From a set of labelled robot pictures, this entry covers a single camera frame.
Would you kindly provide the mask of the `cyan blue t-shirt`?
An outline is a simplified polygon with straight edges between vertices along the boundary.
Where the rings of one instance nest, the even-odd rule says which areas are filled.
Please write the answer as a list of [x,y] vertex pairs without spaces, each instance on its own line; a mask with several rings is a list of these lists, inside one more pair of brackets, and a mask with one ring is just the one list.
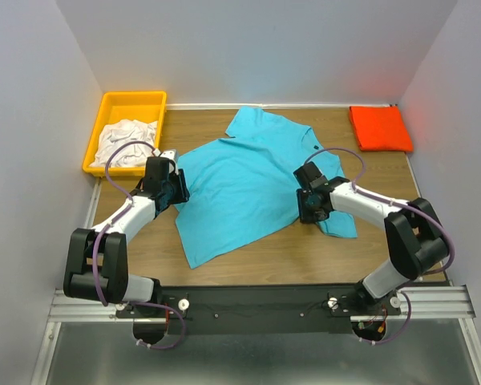
[[192,269],[294,223],[293,173],[308,158],[329,179],[344,174],[310,126],[282,115],[242,107],[225,134],[178,160],[190,197],[176,227]]

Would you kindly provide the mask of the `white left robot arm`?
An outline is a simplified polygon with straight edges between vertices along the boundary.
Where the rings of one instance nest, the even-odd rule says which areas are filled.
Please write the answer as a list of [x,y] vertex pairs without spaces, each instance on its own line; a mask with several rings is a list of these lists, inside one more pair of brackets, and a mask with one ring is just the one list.
[[67,297],[105,306],[134,302],[145,317],[160,311],[160,281],[128,272],[127,246],[168,207],[188,201],[184,170],[177,166],[177,159],[174,150],[148,157],[144,177],[123,205],[102,223],[71,234],[63,280]]

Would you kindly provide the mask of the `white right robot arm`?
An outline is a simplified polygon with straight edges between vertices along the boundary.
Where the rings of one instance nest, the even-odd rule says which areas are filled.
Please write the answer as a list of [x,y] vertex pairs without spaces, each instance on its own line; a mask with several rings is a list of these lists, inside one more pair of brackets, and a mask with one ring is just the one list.
[[354,185],[343,177],[297,176],[300,221],[325,220],[333,212],[359,217],[386,234],[389,257],[354,286],[354,308],[371,314],[390,292],[431,273],[431,268],[454,256],[452,240],[434,216],[428,201],[392,200]]

